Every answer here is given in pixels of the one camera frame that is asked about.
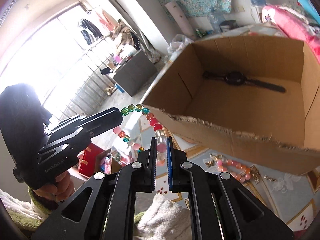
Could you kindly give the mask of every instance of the pink bead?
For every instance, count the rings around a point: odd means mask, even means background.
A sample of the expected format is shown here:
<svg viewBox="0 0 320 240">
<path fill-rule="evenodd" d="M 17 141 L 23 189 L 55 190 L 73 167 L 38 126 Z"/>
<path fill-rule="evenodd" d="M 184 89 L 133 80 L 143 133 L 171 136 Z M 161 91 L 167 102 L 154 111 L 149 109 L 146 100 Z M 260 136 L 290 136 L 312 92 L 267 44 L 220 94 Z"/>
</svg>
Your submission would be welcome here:
<svg viewBox="0 0 320 240">
<path fill-rule="evenodd" d="M 139 148 L 140 148 L 139 143 L 135 143 L 135 144 L 132 146 L 132 149 L 134 149 L 135 151 L 138 151 Z"/>
<path fill-rule="evenodd" d="M 159 123 L 156 123 L 155 125 L 154 125 L 154 127 L 153 127 L 153 130 L 161 130 L 162 129 L 162 125 L 161 124 L 159 124 Z"/>
<path fill-rule="evenodd" d="M 117 127 L 113 128 L 113 132 L 114 132 L 115 134 L 119 134 L 119 133 L 121 132 L 120 126 L 117 126 Z"/>
<path fill-rule="evenodd" d="M 151 120 L 150 120 L 150 125 L 151 126 L 155 126 L 157 123 L 158 123 L 158 119 L 156 119 L 156 118 L 151 118 Z"/>
<path fill-rule="evenodd" d="M 164 153 L 167 150 L 167 145 L 165 143 L 160 143 L 157 146 L 157 151 L 160 153 Z"/>
</svg>

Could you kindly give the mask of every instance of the plastic bag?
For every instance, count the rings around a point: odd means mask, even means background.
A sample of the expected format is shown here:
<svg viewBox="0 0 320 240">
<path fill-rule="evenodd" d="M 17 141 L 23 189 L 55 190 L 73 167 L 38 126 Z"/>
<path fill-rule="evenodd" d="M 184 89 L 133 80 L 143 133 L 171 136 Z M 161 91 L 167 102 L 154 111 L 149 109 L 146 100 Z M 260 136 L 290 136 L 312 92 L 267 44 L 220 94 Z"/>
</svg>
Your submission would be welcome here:
<svg viewBox="0 0 320 240">
<path fill-rule="evenodd" d="M 193 40 L 182 34 L 177 34 L 168 48 L 169 55 L 172 55 L 176 51 L 183 51 L 186 46 L 193 43 Z"/>
</svg>

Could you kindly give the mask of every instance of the beaded bracelet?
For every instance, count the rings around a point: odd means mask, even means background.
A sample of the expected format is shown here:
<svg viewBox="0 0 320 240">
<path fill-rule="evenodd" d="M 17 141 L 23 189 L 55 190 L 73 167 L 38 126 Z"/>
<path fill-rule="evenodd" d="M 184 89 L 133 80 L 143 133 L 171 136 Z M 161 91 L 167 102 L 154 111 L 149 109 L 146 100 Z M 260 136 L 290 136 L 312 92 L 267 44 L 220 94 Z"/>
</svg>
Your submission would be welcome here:
<svg viewBox="0 0 320 240">
<path fill-rule="evenodd" d="M 137 104 L 134 106 L 130 104 L 128 107 L 124 107 L 121 110 L 122 115 L 128 115 L 130 112 L 141 112 L 144 116 L 146 116 L 147 120 L 149 121 L 150 125 L 153 126 L 153 130 L 156 132 L 157 142 L 157 164 L 162 166 L 165 163 L 165 154 L 164 152 L 167 150 L 167 137 L 164 135 L 163 127 L 158 122 L 158 119 L 155 118 L 153 113 L 150 113 L 150 110 L 146 107 L 143 107 L 141 104 Z M 133 150 L 137 151 L 138 153 L 144 151 L 144 148 L 140 146 L 138 143 L 135 143 L 133 139 L 130 138 L 129 135 L 126 135 L 123 130 L 121 130 L 120 126 L 113 129 L 113 132 L 117 134 L 124 142 L 128 144 L 129 147 L 132 147 Z"/>
</svg>

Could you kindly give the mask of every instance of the finger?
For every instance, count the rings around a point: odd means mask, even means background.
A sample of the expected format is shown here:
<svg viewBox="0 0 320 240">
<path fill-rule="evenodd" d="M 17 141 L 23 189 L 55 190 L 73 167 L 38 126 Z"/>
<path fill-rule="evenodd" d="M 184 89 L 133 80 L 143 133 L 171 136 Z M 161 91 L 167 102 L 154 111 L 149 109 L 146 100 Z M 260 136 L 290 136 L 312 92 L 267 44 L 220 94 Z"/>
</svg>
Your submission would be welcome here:
<svg viewBox="0 0 320 240">
<path fill-rule="evenodd" d="M 70 184 L 70 177 L 71 177 L 71 175 L 70 175 L 70 173 L 68 172 L 68 173 L 66 174 L 66 176 L 65 176 L 60 182 L 58 182 L 58 184 L 57 184 L 58 190 L 57 190 L 56 195 L 58 195 L 58 194 L 63 193 L 63 192 L 66 191 L 66 189 L 68 188 L 68 186 L 69 186 L 69 184 Z"/>
<path fill-rule="evenodd" d="M 66 200 L 73 193 L 73 190 L 74 190 L 74 186 L 73 186 L 73 181 L 71 180 L 68 188 L 63 193 L 56 196 L 56 202 Z"/>
<path fill-rule="evenodd" d="M 37 189 L 39 192 L 55 194 L 57 192 L 57 187 L 52 184 L 43 185 L 41 188 Z"/>
<path fill-rule="evenodd" d="M 61 181 L 67 175 L 67 173 L 69 173 L 69 171 L 65 171 L 65 172 L 61 173 L 59 176 L 57 176 L 56 182 Z"/>
<path fill-rule="evenodd" d="M 51 193 L 47 193 L 47 192 L 43 192 L 43 191 L 39 191 L 39 190 L 34 190 L 34 192 L 39 196 L 39 197 L 44 197 L 48 200 L 55 200 L 56 196 L 51 194 Z"/>
</svg>

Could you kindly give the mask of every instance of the white cloth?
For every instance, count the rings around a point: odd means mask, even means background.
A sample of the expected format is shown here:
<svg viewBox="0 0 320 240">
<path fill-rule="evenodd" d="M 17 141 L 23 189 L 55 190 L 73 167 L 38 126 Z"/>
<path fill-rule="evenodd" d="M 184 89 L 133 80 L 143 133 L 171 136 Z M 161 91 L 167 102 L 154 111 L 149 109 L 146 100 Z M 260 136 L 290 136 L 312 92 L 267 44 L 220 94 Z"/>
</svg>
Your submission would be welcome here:
<svg viewBox="0 0 320 240">
<path fill-rule="evenodd" d="M 134 235 L 135 240 L 191 240 L 190 211 L 158 193 Z"/>
</svg>

